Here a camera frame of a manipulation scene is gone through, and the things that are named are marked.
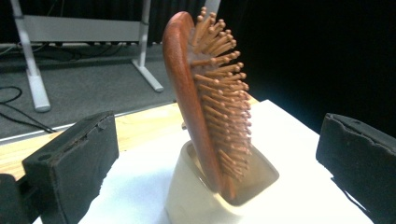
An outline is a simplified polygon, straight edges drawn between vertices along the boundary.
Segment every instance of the white stand leg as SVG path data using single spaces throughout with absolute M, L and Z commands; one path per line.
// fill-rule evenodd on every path
M 145 67 L 146 62 L 146 50 L 148 43 L 148 35 L 149 35 L 149 6 L 150 0 L 144 1 L 143 5 L 143 13 L 142 13 L 142 21 L 140 22 L 140 39 L 139 39 L 139 59 L 132 60 L 132 63 L 139 70 L 140 74 L 148 81 L 151 87 L 157 91 L 163 91 L 163 86 L 157 79 L 150 73 L 150 71 Z
M 220 2 L 221 0 L 206 0 L 205 1 L 206 11 L 218 13 Z
M 26 73 L 29 80 L 30 91 L 32 92 L 33 102 L 35 104 L 35 111 L 47 112 L 50 110 L 50 101 L 41 78 L 40 70 L 38 70 L 35 64 L 35 57 L 32 52 L 29 35 L 26 32 L 23 22 L 20 2 L 19 0 L 11 0 L 11 5 L 27 64 Z

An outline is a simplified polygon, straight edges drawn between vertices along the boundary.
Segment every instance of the carpet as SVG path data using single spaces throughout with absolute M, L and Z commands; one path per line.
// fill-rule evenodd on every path
M 109 48 L 107 55 L 110 56 L 96 53 L 106 48 Z M 175 95 L 163 64 L 162 45 L 148 48 L 146 58 L 147 69 L 164 86 L 164 91 L 160 93 L 150 87 L 130 61 L 138 55 L 137 45 L 85 46 L 79 51 L 53 49 L 35 54 L 51 104 L 51 110 L 46 113 L 34 110 L 23 57 L 0 58 L 0 87 L 15 86 L 22 89 L 21 97 L 8 104 L 51 128 L 75 123 L 98 112 L 112 110 L 115 114 L 133 113 L 174 102 Z M 71 56 L 73 60 L 64 59 Z M 10 99 L 17 93 L 13 89 L 0 90 L 0 101 Z M 0 105 L 0 113 L 32 122 L 4 105 Z M 3 117 L 0 117 L 0 127 L 0 139 L 38 131 L 37 128 Z

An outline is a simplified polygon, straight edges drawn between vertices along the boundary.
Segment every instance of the black backdrop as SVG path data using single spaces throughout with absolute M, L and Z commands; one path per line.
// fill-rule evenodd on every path
M 20 0 L 26 15 L 140 21 L 143 0 Z M 205 0 L 151 0 L 148 42 L 161 42 L 169 19 L 179 11 L 195 18 Z M 0 43 L 19 42 L 9 0 L 0 1 Z
M 325 113 L 396 137 L 396 1 L 228 0 L 251 94 L 317 133 Z

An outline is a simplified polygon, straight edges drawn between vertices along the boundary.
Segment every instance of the table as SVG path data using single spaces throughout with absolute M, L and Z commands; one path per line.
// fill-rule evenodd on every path
M 125 120 L 117 118 L 123 152 L 80 223 L 169 223 L 163 205 L 178 153 L 190 137 L 180 128 L 182 118 L 176 112 L 177 105 L 152 111 L 141 112 L 138 117 L 142 119 L 130 126 L 119 127 Z M 253 105 L 251 114 L 252 143 L 275 166 L 280 177 L 265 190 L 267 203 L 262 205 L 261 212 L 247 217 L 243 223 L 372 223 L 316 161 L 317 133 L 270 101 Z M 156 120 L 149 122 L 154 124 L 150 128 L 145 123 L 152 119 Z M 145 136 L 141 132 L 131 133 L 129 137 L 124 133 L 139 127 L 155 134 L 139 139 Z M 134 141 L 124 144 L 124 138 Z
M 106 42 L 139 41 L 139 57 L 133 65 L 157 92 L 163 86 L 146 68 L 146 51 L 149 35 L 150 0 L 143 1 L 142 21 L 106 21 L 49 16 L 23 15 L 20 0 L 10 0 L 23 54 L 27 64 L 27 77 L 35 110 L 50 110 L 50 101 L 35 63 L 31 41 L 35 42 Z
M 117 139 L 120 151 L 139 147 L 159 136 L 181 130 L 183 118 L 177 104 L 163 105 L 116 118 Z M 21 161 L 54 139 L 61 132 L 0 146 L 0 173 L 24 175 Z

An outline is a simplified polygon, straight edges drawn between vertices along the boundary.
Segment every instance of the hairbrush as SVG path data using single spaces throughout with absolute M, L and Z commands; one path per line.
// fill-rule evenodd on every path
M 163 57 L 208 185 L 232 202 L 235 183 L 248 171 L 250 104 L 236 40 L 216 16 L 206 15 L 205 7 L 196 25 L 188 12 L 173 16 L 163 34 Z

